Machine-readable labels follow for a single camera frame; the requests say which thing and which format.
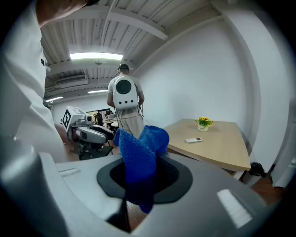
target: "fluorescent light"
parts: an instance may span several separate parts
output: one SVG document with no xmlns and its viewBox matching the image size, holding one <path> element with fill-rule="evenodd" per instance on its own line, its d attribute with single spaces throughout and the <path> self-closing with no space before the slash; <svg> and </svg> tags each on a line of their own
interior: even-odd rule
<svg viewBox="0 0 296 237">
<path fill-rule="evenodd" d="M 86 59 L 86 58 L 106 58 L 106 59 L 121 60 L 122 57 L 123 57 L 123 55 L 121 55 L 121 54 L 98 53 L 98 52 L 70 54 L 70 58 L 72 60 L 73 59 Z"/>
<path fill-rule="evenodd" d="M 63 98 L 63 97 L 62 97 L 62 96 L 60 96 L 60 97 L 52 98 L 52 99 L 50 99 L 50 100 L 46 100 L 45 102 L 50 102 L 50 101 L 53 101 L 53 100 L 58 100 L 58 99 L 61 99 L 61 98 Z"/>
<path fill-rule="evenodd" d="M 88 93 L 91 94 L 91 93 L 98 93 L 98 92 L 107 92 L 107 90 L 100 90 L 100 91 L 89 91 Z"/>
</svg>

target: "remote control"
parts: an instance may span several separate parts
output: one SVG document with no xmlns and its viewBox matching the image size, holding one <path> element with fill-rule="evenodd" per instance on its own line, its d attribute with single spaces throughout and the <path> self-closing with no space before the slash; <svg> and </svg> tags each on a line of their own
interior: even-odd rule
<svg viewBox="0 0 296 237">
<path fill-rule="evenodd" d="M 201 138 L 190 138 L 190 139 L 186 139 L 187 143 L 198 143 L 198 142 L 202 142 L 203 140 Z"/>
</svg>

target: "air conditioner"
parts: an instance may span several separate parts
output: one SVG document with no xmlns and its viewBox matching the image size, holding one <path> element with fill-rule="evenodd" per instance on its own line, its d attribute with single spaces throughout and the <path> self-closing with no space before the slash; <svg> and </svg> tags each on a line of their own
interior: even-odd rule
<svg viewBox="0 0 296 237">
<path fill-rule="evenodd" d="M 69 76 L 55 81 L 56 87 L 68 88 L 87 85 L 88 80 L 85 75 Z"/>
</svg>

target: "flower pot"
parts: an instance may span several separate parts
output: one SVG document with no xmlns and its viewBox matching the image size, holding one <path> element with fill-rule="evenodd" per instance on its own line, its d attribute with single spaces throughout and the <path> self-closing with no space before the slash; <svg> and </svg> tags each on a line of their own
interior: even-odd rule
<svg viewBox="0 0 296 237">
<path fill-rule="evenodd" d="M 197 130 L 199 131 L 207 131 L 209 128 L 207 128 L 206 126 L 202 126 L 200 124 L 198 124 Z"/>
</svg>

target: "blue microfiber cloth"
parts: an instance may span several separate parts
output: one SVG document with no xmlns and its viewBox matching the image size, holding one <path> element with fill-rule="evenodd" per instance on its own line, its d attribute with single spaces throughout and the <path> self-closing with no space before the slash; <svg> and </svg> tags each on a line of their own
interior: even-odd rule
<svg viewBox="0 0 296 237">
<path fill-rule="evenodd" d="M 148 213 L 156 191 L 156 155 L 166 152 L 168 133 L 156 126 L 145 126 L 139 139 L 118 129 L 113 140 L 119 146 L 125 165 L 127 199 Z"/>
</svg>

